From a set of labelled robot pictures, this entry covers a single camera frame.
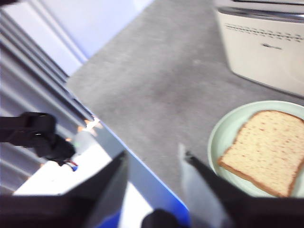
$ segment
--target concrete countertop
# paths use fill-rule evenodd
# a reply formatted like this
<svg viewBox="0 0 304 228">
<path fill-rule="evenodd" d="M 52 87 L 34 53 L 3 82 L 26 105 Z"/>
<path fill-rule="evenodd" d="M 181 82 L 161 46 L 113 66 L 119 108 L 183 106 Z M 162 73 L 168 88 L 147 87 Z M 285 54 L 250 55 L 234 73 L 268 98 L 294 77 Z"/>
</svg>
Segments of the concrete countertop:
<svg viewBox="0 0 304 228">
<path fill-rule="evenodd" d="M 179 142 L 208 163 L 210 132 L 230 110 L 260 100 L 304 103 L 228 69 L 209 0 L 156 0 L 68 87 L 182 198 Z"/>
</svg>

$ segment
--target slice of bread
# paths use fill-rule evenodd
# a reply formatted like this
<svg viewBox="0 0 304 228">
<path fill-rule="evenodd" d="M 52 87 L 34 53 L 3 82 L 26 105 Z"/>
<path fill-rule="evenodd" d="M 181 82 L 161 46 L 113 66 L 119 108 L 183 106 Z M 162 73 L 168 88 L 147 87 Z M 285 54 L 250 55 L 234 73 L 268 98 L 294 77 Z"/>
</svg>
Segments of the slice of bread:
<svg viewBox="0 0 304 228">
<path fill-rule="evenodd" d="M 304 120 L 271 110 L 254 114 L 218 164 L 271 195 L 289 197 L 304 164 Z"/>
</svg>

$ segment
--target white toaster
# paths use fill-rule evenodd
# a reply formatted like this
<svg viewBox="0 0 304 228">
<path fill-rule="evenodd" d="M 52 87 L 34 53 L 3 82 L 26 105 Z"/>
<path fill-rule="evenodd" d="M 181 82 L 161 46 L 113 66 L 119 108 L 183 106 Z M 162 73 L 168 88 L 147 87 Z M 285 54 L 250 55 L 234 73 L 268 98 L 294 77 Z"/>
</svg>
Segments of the white toaster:
<svg viewBox="0 0 304 228">
<path fill-rule="evenodd" d="M 304 0 L 216 0 L 230 69 L 304 96 Z"/>
</svg>

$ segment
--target corrugated metal panel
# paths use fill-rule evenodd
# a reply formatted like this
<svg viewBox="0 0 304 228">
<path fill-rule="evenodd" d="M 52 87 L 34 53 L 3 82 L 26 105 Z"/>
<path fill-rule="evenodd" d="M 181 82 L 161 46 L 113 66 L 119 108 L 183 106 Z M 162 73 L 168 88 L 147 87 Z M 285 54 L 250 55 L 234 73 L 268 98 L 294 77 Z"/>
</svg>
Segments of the corrugated metal panel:
<svg viewBox="0 0 304 228">
<path fill-rule="evenodd" d="M 93 118 L 65 88 L 67 75 L 3 11 L 0 29 L 0 115 L 50 113 L 57 133 L 73 137 Z M 0 193 L 13 193 L 44 162 L 31 149 L 1 143 Z"/>
</svg>

